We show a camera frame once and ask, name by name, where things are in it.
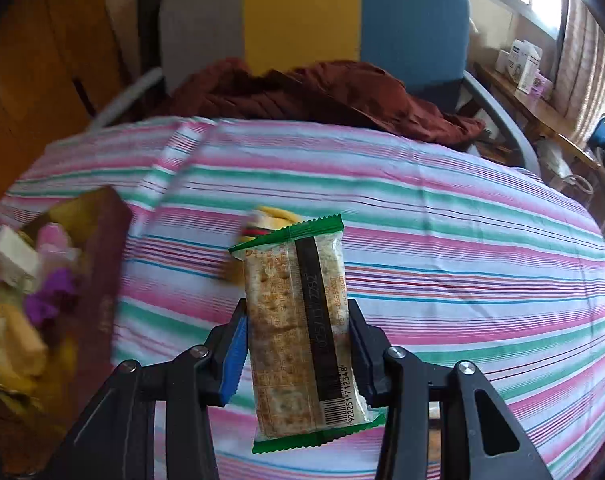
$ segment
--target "brown cloth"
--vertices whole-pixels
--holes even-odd
[[[156,115],[341,124],[459,150],[485,127],[477,119],[443,114],[408,94],[388,72],[359,61],[321,62],[256,77],[242,60],[224,59],[193,74]]]

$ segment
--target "cracker package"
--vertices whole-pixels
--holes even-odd
[[[331,216],[230,249],[244,261],[253,452],[320,446],[385,422],[367,409],[351,369],[343,230]]]

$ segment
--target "barcode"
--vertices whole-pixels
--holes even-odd
[[[346,401],[347,398],[343,397],[342,399],[323,400],[320,402],[326,426],[334,426],[336,424],[349,422]]]

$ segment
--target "chair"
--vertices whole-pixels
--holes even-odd
[[[158,6],[159,14],[150,12]],[[116,120],[159,82],[170,94],[188,75],[224,57],[243,57],[256,73],[359,59],[387,70],[407,91],[443,112],[455,111],[464,86],[508,147],[519,153],[519,165],[540,175],[536,154],[520,128],[465,70],[469,0],[138,0],[140,9],[148,18],[139,13],[139,36],[153,38],[159,30],[159,55],[150,60],[154,48],[141,46],[146,53],[142,69],[150,70],[89,129]]]

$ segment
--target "wooden cabinet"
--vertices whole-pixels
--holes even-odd
[[[0,19],[0,197],[122,90],[121,67],[104,0],[13,1]]]

